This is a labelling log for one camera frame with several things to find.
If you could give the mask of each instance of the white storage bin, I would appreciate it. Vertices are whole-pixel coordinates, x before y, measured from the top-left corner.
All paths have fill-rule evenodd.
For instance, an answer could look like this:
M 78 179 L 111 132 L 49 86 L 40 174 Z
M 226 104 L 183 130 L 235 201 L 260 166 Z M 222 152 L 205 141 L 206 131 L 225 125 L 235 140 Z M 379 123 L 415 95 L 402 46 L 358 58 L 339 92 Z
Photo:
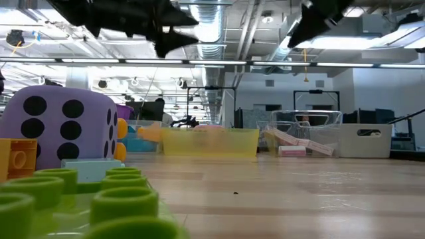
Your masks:
M 344 123 L 341 125 L 340 157 L 390 157 L 392 125 Z

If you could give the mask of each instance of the office desk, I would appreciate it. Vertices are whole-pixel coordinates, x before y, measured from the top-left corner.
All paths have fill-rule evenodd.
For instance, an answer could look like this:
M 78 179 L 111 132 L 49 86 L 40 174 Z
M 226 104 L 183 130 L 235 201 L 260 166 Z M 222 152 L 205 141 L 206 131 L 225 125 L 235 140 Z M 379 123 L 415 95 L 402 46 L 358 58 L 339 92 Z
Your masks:
M 425 238 L 425 163 L 129 155 L 193 239 Z

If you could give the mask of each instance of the black object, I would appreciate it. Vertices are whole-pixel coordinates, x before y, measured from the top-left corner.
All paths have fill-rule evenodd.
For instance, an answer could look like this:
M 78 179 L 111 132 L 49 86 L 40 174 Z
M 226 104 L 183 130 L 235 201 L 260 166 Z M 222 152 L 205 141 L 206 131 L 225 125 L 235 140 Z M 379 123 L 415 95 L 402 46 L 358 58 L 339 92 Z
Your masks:
M 377 123 L 377 112 L 374 110 L 362 110 L 359 109 L 359 123 Z
M 328 90 L 294 90 L 294 94 L 293 94 L 293 100 L 294 100 L 294 110 L 297 110 L 297 100 L 296 100 L 296 96 L 297 93 L 308 93 L 308 94 L 323 94 L 323 93 L 334 93 L 337 95 L 337 110 L 340 111 L 341 110 L 341 106 L 340 106 L 340 100 L 339 100 L 339 91 L 328 91 Z
M 139 112 L 139 120 L 162 121 L 164 102 L 145 102 Z
M 46 86 L 59 86 L 59 87 L 63 87 L 63 85 L 58 84 L 58 83 L 56 83 L 56 82 L 54 82 L 52 80 L 49 80 L 49 79 L 44 79 L 44 84 Z
M 344 114 L 343 123 L 357 123 L 357 114 L 358 114 L 357 110 L 351 114 Z
M 0 95 L 3 93 L 3 91 L 5 91 L 5 77 L 3 76 L 3 74 L 1 73 L 0 70 Z
M 293 48 L 298 44 L 322 35 L 330 30 L 326 21 L 331 25 L 343 18 L 342 12 L 353 3 L 354 0 L 310 0 L 309 7 L 301 5 L 301 21 L 292 32 L 288 47 Z
M 174 127 L 174 125 L 176 123 L 179 124 L 177 127 L 181 127 L 183 125 L 188 125 L 190 127 L 197 127 L 199 125 L 199 122 L 197 121 L 197 118 L 196 117 L 193 117 L 192 118 L 192 116 L 186 116 L 185 119 L 180 119 L 180 120 L 177 120 L 177 121 L 173 121 L 173 123 L 171 123 L 170 126 L 171 127 Z
M 157 56 L 198 42 L 198 39 L 176 33 L 174 26 L 193 26 L 199 22 L 176 9 L 170 0 L 47 0 L 69 23 L 84 25 L 95 37 L 100 29 L 125 32 L 127 37 L 143 35 L 155 43 Z M 170 27 L 168 33 L 163 27 Z
M 377 123 L 388 123 L 395 120 L 395 114 L 392 110 L 376 109 Z
M 25 39 L 22 33 L 23 33 L 22 30 L 12 30 L 10 33 L 7 33 L 6 42 L 12 46 L 24 45 Z
M 105 80 L 99 80 L 98 86 L 99 88 L 104 89 L 108 87 L 108 83 Z

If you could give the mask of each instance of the green lego baseplate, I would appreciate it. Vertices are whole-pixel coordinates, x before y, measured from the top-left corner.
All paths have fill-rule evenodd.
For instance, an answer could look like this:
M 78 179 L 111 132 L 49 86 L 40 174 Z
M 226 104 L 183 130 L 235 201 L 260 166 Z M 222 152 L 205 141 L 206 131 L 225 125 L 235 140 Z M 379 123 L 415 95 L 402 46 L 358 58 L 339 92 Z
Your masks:
M 0 238 L 189 239 L 140 170 L 76 179 L 75 169 L 46 169 L 1 184 Z

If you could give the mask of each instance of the yellow lego brick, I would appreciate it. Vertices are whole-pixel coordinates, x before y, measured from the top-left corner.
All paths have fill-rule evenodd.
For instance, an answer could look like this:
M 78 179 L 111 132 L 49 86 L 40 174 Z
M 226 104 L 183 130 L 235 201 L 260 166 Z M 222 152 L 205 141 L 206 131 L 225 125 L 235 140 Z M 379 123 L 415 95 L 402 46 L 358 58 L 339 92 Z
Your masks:
M 0 183 L 33 175 L 36 139 L 0 139 Z

